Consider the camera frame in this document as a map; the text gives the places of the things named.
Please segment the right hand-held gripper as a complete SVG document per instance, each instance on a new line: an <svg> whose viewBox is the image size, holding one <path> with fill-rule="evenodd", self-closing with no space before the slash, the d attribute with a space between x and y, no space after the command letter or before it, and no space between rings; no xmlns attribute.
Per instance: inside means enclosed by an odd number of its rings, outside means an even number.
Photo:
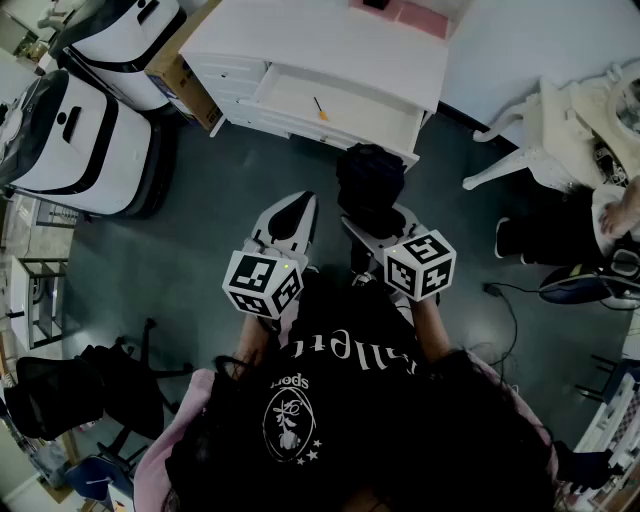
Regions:
<svg viewBox="0 0 640 512"><path fill-rule="evenodd" d="M420 302L452 284L457 253L438 230L426 233L409 208L395 203L394 209L404 218L403 235L415 237L388 248L387 238L376 238L349 216L342 215L341 222L354 244L363 246L370 258L383 260L385 283Z"/></svg>

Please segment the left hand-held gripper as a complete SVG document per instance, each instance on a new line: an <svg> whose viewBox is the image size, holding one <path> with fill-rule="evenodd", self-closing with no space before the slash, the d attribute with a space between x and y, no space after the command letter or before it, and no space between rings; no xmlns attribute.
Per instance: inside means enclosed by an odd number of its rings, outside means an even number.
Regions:
<svg viewBox="0 0 640 512"><path fill-rule="evenodd" d="M311 191L291 194L264 210L243 249L234 251L222 289L246 314L278 319L303 289L319 202Z"/></svg>

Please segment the black cloth bundle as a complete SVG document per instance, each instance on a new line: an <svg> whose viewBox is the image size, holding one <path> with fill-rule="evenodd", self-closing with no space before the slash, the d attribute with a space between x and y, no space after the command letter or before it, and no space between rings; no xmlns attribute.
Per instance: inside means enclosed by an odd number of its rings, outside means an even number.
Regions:
<svg viewBox="0 0 640 512"><path fill-rule="evenodd" d="M405 170L400 157L375 144L357 143L337 160L339 206L374 238L400 237L405 220L394 204L404 188Z"/></svg>

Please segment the person's left forearm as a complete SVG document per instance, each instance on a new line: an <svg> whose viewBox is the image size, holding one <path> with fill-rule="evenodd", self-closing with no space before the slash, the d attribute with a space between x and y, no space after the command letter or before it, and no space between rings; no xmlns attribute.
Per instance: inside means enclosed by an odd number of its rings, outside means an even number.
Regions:
<svg viewBox="0 0 640 512"><path fill-rule="evenodd" d="M234 358L242 366L257 366L279 348L279 324L272 319L247 315L241 329L239 344L234 352Z"/></svg>

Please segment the person's right forearm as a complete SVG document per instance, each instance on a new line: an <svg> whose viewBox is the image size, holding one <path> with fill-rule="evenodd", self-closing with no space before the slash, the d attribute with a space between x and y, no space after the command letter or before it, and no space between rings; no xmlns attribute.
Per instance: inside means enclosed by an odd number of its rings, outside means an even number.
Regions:
<svg viewBox="0 0 640 512"><path fill-rule="evenodd" d="M451 350L448 334L440 316L438 305L433 298L411 302L410 309L416 339L429 363L445 357Z"/></svg>

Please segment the white desk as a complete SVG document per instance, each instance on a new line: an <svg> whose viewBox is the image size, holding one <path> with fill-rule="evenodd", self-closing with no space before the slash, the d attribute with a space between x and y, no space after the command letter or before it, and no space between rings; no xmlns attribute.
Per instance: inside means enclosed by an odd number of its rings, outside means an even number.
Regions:
<svg viewBox="0 0 640 512"><path fill-rule="evenodd" d="M221 0L181 54L227 121L283 138L297 135L239 103L272 64L390 95L423 109L424 126L437 111L448 60L445 40L333 0Z"/></svg>

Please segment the person's black printed shirt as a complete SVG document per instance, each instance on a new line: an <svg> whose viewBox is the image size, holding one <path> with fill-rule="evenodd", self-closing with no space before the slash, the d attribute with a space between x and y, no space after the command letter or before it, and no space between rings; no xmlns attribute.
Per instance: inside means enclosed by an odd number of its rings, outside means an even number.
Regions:
<svg viewBox="0 0 640 512"><path fill-rule="evenodd" d="M429 363L377 281L303 284L275 354L217 359L161 512L553 512L551 450L500 374L452 346Z"/></svg>

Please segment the brown cardboard box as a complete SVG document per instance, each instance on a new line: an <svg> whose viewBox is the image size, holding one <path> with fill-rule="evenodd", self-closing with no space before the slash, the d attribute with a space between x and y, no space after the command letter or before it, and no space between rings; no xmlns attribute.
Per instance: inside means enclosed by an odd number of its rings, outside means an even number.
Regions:
<svg viewBox="0 0 640 512"><path fill-rule="evenodd" d="M182 116L211 132L222 117L220 109L180 53L193 32L219 5L208 0L187 17L145 67L145 74Z"/></svg>

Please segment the dark device green accent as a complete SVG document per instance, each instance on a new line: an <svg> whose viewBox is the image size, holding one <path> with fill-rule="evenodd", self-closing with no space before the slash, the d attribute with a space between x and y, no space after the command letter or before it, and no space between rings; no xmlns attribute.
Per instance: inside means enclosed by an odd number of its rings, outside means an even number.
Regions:
<svg viewBox="0 0 640 512"><path fill-rule="evenodd" d="M602 265L578 264L552 272L540 285L546 302L575 305L607 299L640 306L640 252L617 248Z"/></svg>

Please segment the pink mat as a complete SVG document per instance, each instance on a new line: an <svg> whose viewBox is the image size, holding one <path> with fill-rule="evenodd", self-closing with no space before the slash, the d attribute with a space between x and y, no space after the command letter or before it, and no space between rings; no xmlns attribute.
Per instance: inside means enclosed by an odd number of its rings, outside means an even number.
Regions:
<svg viewBox="0 0 640 512"><path fill-rule="evenodd" d="M403 7L402 0L390 0L387 8L383 11L369 8L365 6L362 0L349 0L349 7L366 12L367 14L376 16L386 21L395 21Z"/></svg>
<svg viewBox="0 0 640 512"><path fill-rule="evenodd" d="M447 37L448 18L429 7L405 1L396 21L442 40Z"/></svg>

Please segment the person's pink jacket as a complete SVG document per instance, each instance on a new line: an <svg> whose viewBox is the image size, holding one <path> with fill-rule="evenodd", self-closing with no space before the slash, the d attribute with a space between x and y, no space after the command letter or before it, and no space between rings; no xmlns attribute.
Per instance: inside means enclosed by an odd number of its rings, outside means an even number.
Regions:
<svg viewBox="0 0 640 512"><path fill-rule="evenodd" d="M184 438L187 427L203 416L211 394L216 393L216 388L221 384L222 376L219 373L210 369L198 369L194 372L174 420L152 443L135 472L133 502L136 512L161 512L162 500L170 487L165 462L174 446ZM511 386L503 382L502 387L514 401L516 411L536 428L546 447L551 450L551 455L545 459L546 469L552 481L556 482L559 461L551 434Z"/></svg>

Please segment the black office chair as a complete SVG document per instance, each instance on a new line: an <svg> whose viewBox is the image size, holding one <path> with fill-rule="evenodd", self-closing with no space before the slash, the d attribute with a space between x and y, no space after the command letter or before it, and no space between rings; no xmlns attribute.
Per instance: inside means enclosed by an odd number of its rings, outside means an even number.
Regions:
<svg viewBox="0 0 640 512"><path fill-rule="evenodd" d="M158 381L190 375L190 363L180 370L154 370L149 364L150 332L157 323L145 321L140 357L124 337L110 347L89 346L67 360L23 357L16 365L18 382L4 392L8 413L17 430L28 438L53 441L65 432L107 415L122 425L115 440L98 443L100 455L130 472L140 448L128 458L120 455L128 437L136 433L149 440L164 430L164 412L178 412Z"/></svg>

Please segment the white shelf rack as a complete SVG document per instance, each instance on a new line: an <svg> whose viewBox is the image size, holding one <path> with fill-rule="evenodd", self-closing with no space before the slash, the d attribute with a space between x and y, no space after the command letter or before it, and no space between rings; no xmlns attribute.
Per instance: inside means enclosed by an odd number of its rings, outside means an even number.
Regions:
<svg viewBox="0 0 640 512"><path fill-rule="evenodd" d="M578 442L577 452L610 452L609 466L620 475L608 477L596 490L574 491L570 512L640 512L640 360L617 363L594 355L607 380L595 390L578 385L599 407Z"/></svg>

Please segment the blue stool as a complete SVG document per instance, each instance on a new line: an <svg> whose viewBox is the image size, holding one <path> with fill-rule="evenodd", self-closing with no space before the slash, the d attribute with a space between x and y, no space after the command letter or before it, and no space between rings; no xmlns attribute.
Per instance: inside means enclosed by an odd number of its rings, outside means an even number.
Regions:
<svg viewBox="0 0 640 512"><path fill-rule="evenodd" d="M128 498L133 497L133 482L116 464L96 455L84 458L65 473L66 482L82 497L98 502L109 498L114 486Z"/></svg>

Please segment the metal frame side table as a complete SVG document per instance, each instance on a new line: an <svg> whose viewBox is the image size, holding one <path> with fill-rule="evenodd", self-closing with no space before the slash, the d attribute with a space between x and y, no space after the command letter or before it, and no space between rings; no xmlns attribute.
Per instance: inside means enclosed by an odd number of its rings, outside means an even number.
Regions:
<svg viewBox="0 0 640 512"><path fill-rule="evenodd" d="M60 341L67 258L11 258L7 317L27 351Z"/></svg>

